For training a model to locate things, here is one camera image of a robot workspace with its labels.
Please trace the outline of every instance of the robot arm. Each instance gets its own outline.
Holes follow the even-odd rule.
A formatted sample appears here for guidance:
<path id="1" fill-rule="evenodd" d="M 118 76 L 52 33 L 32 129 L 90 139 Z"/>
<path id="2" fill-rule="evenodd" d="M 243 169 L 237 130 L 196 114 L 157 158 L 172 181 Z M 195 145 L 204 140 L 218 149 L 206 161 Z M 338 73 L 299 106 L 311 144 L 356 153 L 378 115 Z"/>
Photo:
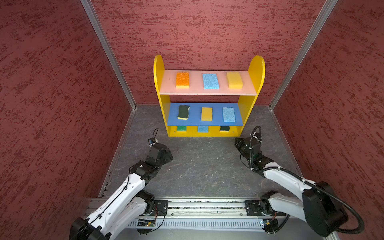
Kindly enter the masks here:
<path id="1" fill-rule="evenodd" d="M 142 189 L 157 175 L 163 164 L 173 159 L 163 144 L 151 146 L 145 162 L 130 168 L 121 186 L 85 220 L 78 218 L 71 227 L 70 240 L 113 240 L 125 226 L 142 214 L 153 210 L 154 196 Z"/>
<path id="2" fill-rule="evenodd" d="M 236 138 L 235 147 L 248 160 L 249 168 L 253 172 L 277 182 L 297 197 L 287 197 L 276 191 L 270 191 L 263 195 L 259 202 L 259 211 L 262 214 L 271 215 L 274 212 L 284 212 L 288 214 L 287 217 L 292 215 L 307 222 L 322 237 L 328 236 L 333 231 L 349 234 L 364 231 L 364 221 L 360 215 L 336 197 L 329 184 L 304 179 L 282 168 L 272 159 L 262 155 L 261 142 L 261 128 L 258 126 L 249 138 Z M 359 226 L 356 229 L 339 228 L 348 221 L 348 215 L 343 206 L 358 219 Z"/>

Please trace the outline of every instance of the green scrub sponge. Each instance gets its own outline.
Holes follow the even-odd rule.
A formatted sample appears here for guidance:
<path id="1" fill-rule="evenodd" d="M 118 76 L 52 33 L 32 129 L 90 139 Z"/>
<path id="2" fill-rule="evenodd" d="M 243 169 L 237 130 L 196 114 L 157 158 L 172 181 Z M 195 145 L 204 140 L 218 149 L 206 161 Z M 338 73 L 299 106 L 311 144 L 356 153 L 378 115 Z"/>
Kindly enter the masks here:
<path id="1" fill-rule="evenodd" d="M 229 126 L 220 126 L 220 132 L 229 132 Z"/>
<path id="2" fill-rule="evenodd" d="M 187 131 L 187 126 L 177 126 L 177 131 L 178 132 L 186 132 Z"/>
<path id="3" fill-rule="evenodd" d="M 179 114 L 177 116 L 178 119 L 187 120 L 189 113 L 189 106 L 188 105 L 180 105 L 179 106 Z"/>

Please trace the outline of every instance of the metal mounting plate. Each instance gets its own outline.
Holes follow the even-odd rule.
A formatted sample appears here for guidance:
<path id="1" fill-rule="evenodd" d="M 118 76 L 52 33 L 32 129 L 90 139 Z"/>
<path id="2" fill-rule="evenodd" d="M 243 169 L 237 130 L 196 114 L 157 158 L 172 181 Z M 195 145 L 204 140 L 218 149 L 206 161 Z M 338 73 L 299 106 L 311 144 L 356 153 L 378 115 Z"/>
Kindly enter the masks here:
<path id="1" fill-rule="evenodd" d="M 246 200 L 245 203 L 245 210 L 247 211 L 247 216 L 249 217 L 273 217 L 273 216 L 266 216 L 262 214 L 261 211 L 257 210 L 255 206 L 259 206 L 258 200 Z M 276 212 L 276 216 L 285 216 L 286 214 L 283 212 Z"/>
<path id="2" fill-rule="evenodd" d="M 166 216 L 168 211 L 168 200 L 155 200 L 154 208 L 155 207 L 157 207 L 158 210 L 162 211 Z M 149 216 L 154 216 L 154 215 L 155 215 L 154 211 L 149 214 Z"/>

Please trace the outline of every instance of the gray floor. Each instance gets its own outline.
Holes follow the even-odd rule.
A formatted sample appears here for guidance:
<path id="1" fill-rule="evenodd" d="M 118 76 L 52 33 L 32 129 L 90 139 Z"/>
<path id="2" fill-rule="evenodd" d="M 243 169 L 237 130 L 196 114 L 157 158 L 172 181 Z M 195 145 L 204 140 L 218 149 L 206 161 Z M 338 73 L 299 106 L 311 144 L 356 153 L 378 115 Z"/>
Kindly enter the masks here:
<path id="1" fill-rule="evenodd" d="M 260 125 L 262 152 L 282 167 L 299 173 L 297 164 L 284 148 L 266 106 L 255 106 L 242 136 Z M 259 197 L 270 190 L 292 195 L 280 185 L 247 169 L 239 159 L 233 137 L 168 137 L 160 106 L 138 106 L 124 149 L 113 172 L 109 197 L 127 177 L 128 169 L 148 155 L 147 140 L 155 128 L 156 138 L 174 157 L 160 169 L 145 190 L 155 197 Z"/>

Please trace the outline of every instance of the pink shelf board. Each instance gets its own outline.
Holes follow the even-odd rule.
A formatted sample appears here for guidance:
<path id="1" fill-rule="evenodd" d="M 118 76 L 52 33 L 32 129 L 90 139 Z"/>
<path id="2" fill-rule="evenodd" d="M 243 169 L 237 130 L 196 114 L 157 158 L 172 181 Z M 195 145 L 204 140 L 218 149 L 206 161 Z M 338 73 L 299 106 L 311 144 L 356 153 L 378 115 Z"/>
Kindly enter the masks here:
<path id="1" fill-rule="evenodd" d="M 189 72 L 189 88 L 176 88 L 176 73 Z M 229 89 L 227 81 L 229 71 L 182 71 L 165 70 L 160 94 L 166 95 L 247 95 L 256 96 L 256 90 L 247 71 L 239 71 L 243 80 L 242 89 Z M 219 89 L 204 89 L 203 73 L 216 73 Z"/>

